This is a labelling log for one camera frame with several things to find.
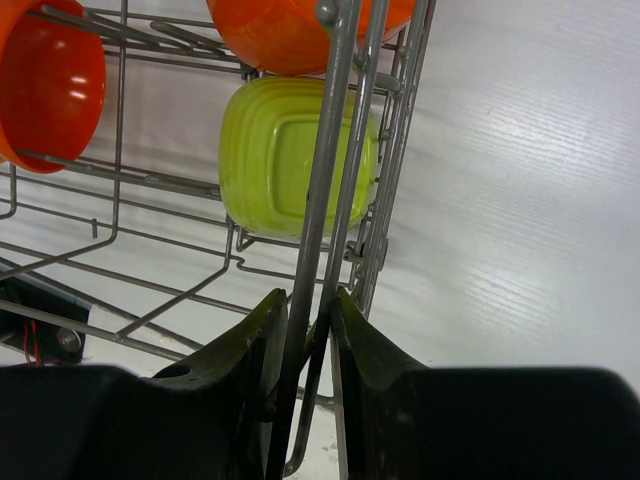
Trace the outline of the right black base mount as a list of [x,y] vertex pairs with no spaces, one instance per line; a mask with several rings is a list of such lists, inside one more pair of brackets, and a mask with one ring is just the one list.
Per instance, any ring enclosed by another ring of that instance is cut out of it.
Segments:
[[[12,304],[65,317],[83,325],[91,304],[55,288],[16,278],[1,281],[1,299]],[[27,353],[27,363],[77,365],[84,356],[86,335],[77,330],[1,311],[1,346]]]

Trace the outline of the white square bowl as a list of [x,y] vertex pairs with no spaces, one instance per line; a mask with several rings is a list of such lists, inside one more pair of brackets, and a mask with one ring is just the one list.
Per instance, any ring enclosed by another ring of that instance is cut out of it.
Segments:
[[220,133],[219,189],[244,230],[301,236],[323,93],[320,79],[274,76],[231,97]]

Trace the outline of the grey wire dish rack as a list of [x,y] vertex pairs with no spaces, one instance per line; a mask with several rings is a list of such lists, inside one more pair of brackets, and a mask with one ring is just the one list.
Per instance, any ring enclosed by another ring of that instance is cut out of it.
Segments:
[[[364,316],[387,233],[435,5],[372,1],[361,67],[352,63],[357,16],[344,7],[324,73],[285,76],[243,63],[209,10],[201,20],[86,6],[85,25],[106,60],[103,112],[83,153],[65,169],[33,173],[1,158],[1,281],[43,284],[91,304],[86,325],[1,299],[1,311],[86,335],[77,365],[150,378],[240,323],[272,291],[287,296],[275,414],[261,479],[300,467],[322,364],[336,359],[331,305],[346,291]],[[126,120],[139,110],[143,61],[239,76],[324,83],[304,225],[298,238],[250,233],[228,215],[213,167],[167,174],[127,163]]]

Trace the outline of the orange square plastic bowl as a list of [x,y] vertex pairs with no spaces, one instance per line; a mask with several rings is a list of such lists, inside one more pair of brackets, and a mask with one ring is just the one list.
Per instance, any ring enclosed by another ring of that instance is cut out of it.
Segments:
[[223,42],[243,63],[285,76],[324,73],[330,35],[344,7],[357,16],[352,63],[369,60],[365,42],[372,1],[209,1],[208,10]]

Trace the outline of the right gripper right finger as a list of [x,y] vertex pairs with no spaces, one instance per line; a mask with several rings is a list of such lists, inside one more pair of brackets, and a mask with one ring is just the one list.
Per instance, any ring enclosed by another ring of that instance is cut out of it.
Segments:
[[430,368],[331,305],[351,479],[635,479],[639,399],[591,367]]

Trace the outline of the orange round plastic bowl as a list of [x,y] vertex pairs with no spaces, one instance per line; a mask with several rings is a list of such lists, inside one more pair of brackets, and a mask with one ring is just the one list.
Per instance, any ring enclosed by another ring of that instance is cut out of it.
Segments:
[[103,112],[106,60],[85,21],[77,1],[2,2],[2,160],[51,174],[89,145]]

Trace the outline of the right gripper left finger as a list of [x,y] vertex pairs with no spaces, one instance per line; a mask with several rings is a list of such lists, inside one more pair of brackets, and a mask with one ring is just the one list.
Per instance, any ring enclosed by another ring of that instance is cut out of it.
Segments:
[[113,366],[5,367],[5,479],[261,479],[287,296],[155,376]]

